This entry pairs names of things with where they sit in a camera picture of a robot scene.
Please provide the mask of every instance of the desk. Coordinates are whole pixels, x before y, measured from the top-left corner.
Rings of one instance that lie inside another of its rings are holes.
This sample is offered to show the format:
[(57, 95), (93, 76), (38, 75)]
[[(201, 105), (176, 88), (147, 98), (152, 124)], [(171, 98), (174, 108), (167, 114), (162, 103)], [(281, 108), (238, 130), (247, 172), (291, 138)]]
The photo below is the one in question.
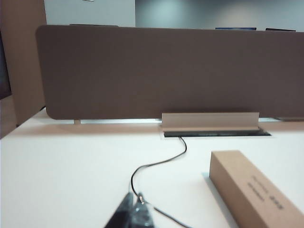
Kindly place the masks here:
[[(1, 140), (3, 228), (102, 228), (138, 166), (183, 151), (158, 123), (81, 124), (45, 110)], [(185, 138), (187, 154), (142, 170), (135, 187), (161, 210), (194, 228), (237, 225), (209, 179), (212, 150), (241, 150), (304, 212), (304, 122), (267, 122), (272, 136)], [(176, 224), (153, 212), (155, 225)]]

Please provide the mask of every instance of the cubicle wall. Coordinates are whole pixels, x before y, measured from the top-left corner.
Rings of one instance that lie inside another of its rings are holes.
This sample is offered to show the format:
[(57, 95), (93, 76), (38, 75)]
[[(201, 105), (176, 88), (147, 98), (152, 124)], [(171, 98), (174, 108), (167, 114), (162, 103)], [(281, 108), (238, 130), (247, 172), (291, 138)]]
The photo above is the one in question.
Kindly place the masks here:
[(45, 105), (35, 31), (46, 24), (43, 0), (1, 0), (1, 34), (17, 124)]
[(42, 26), (37, 41), (55, 119), (304, 116), (304, 33)]

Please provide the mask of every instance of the brown box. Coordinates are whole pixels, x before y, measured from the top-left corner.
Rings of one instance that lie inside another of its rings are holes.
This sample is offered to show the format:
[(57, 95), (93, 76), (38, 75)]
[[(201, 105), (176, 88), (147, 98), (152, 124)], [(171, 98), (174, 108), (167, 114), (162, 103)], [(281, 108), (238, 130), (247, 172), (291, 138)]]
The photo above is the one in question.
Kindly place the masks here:
[(240, 151), (212, 152), (210, 179), (240, 228), (304, 228), (304, 215)]

